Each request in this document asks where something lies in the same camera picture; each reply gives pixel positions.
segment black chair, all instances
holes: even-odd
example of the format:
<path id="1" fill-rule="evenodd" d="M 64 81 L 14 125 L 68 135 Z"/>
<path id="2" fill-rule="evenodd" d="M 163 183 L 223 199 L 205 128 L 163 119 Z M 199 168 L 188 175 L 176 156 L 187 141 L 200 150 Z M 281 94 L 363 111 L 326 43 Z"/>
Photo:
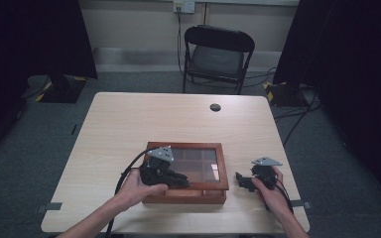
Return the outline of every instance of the black chair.
<path id="1" fill-rule="evenodd" d="M 183 93 L 188 75 L 236 84 L 240 94 L 255 49 L 253 39 L 246 33 L 229 29 L 193 26 L 185 32 L 185 72 Z"/>

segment gray carpet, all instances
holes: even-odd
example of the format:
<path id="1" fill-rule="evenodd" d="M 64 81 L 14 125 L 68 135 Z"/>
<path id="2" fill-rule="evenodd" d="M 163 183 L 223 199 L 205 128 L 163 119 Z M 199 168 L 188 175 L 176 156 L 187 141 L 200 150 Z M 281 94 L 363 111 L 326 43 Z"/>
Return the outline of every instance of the gray carpet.
<path id="1" fill-rule="evenodd" d="M 245 85 L 262 79 L 247 79 Z M 45 80 L 45 76 L 30 78 L 26 95 Z M 189 84 L 188 93 L 235 93 L 222 87 L 228 84 L 215 86 L 219 87 Z M 21 119 L 0 142 L 0 237 L 49 236 L 41 230 L 44 214 L 36 209 L 52 199 L 92 98 L 99 91 L 181 93 L 182 77 L 179 72 L 103 72 L 99 80 L 86 84 L 76 104 L 38 103 L 30 97 Z M 265 92 L 258 84 L 243 88 L 242 94 Z M 313 94 L 307 90 L 306 98 L 312 100 Z M 294 113 L 290 112 L 293 109 L 273 107 L 272 111 L 279 116 Z M 277 122 L 283 141 L 298 119 Z M 323 109 L 303 118 L 285 149 L 302 199 L 313 205 L 307 210 L 312 237 L 381 237 L 381 187 L 344 147 L 337 126 Z"/>

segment wooden table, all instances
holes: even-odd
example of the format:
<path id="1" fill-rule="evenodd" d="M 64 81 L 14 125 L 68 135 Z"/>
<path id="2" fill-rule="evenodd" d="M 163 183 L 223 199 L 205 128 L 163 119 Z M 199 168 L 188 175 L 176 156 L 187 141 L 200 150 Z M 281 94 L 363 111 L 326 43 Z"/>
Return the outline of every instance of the wooden table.
<path id="1" fill-rule="evenodd" d="M 211 111 L 212 103 L 221 110 Z M 250 177 L 251 161 L 268 156 L 283 163 L 290 199 L 300 199 L 266 98 L 122 92 L 95 95 L 52 199 L 62 203 L 61 210 L 48 210 L 42 229 L 63 232 L 113 196 L 120 174 L 151 141 L 221 143 L 227 199 L 224 204 L 140 203 L 116 217 L 113 233 L 283 232 L 256 194 L 235 179 L 235 172 Z M 296 207 L 295 214 L 309 230 L 304 208 Z"/>

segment human hand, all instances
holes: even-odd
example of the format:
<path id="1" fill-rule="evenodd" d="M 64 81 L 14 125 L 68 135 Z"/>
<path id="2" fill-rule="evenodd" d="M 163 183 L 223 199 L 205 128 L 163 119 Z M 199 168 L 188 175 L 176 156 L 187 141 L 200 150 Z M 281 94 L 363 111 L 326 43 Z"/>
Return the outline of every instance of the human hand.
<path id="1" fill-rule="evenodd" d="M 161 194 L 169 187 L 166 184 L 160 183 L 155 185 L 146 185 L 141 181 L 138 169 L 132 169 L 128 178 L 123 182 L 122 187 L 114 196 L 122 202 L 124 210 L 141 202 L 148 195 Z"/>
<path id="2" fill-rule="evenodd" d="M 277 175 L 277 186 L 283 188 L 283 174 L 275 167 L 272 167 L 273 171 Z M 266 203 L 271 211 L 275 214 L 277 219 L 281 222 L 284 216 L 292 214 L 286 198 L 282 193 L 274 187 L 274 189 L 268 189 L 259 179 L 252 178 L 253 184 L 259 189 L 256 191 L 261 202 Z"/>

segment wooden box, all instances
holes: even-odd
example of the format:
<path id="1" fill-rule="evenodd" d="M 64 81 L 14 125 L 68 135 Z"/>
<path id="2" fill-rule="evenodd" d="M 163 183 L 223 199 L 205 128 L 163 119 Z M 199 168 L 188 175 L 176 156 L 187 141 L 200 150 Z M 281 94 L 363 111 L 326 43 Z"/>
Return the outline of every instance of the wooden box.
<path id="1" fill-rule="evenodd" d="M 188 177 L 189 187 L 169 188 L 162 195 L 147 196 L 144 203 L 223 204 L 228 190 L 220 143 L 149 142 L 147 148 L 171 146 L 170 169 Z"/>

